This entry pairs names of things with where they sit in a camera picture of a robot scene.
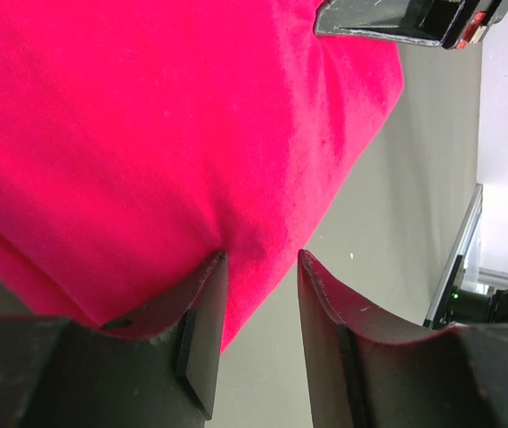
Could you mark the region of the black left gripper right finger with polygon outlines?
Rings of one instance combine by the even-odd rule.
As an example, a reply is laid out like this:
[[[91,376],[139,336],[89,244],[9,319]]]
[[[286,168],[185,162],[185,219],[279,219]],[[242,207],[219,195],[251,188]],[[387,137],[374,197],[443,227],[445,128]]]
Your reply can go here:
[[[434,331],[298,255],[299,313],[316,427],[508,427],[508,324]]]

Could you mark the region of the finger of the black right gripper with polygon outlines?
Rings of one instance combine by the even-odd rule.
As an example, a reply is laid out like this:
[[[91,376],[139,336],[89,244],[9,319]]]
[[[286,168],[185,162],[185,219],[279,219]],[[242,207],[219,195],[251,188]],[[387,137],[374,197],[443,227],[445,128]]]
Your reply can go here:
[[[441,37],[421,29],[431,5],[431,1],[415,0],[324,1],[316,11],[314,34],[441,46]]]

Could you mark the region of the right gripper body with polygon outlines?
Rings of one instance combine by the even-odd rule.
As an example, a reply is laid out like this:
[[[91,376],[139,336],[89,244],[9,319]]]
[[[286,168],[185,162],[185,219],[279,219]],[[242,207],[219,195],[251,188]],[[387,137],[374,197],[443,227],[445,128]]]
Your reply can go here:
[[[427,14],[427,34],[444,49],[464,49],[481,42],[508,13],[508,0],[434,1]]]

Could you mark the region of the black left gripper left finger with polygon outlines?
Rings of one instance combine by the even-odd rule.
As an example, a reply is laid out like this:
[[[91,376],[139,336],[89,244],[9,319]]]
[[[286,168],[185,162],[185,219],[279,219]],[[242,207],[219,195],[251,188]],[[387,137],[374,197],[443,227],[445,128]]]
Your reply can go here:
[[[213,415],[228,289],[215,253],[94,330],[0,315],[0,427],[202,427]]]

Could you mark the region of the pink t shirt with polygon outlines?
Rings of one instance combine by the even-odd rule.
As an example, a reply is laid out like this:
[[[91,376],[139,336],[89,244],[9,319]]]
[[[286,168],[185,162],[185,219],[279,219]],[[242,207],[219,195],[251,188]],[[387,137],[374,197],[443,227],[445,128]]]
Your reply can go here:
[[[315,1],[0,1],[0,281],[97,327],[224,251],[230,344],[404,87]]]

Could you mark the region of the aluminium frame rail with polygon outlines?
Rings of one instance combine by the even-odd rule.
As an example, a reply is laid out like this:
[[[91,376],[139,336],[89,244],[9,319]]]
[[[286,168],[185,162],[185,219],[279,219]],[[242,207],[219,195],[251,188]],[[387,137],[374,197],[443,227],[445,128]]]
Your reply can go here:
[[[508,274],[480,265],[483,185],[475,185],[423,325],[508,323]]]

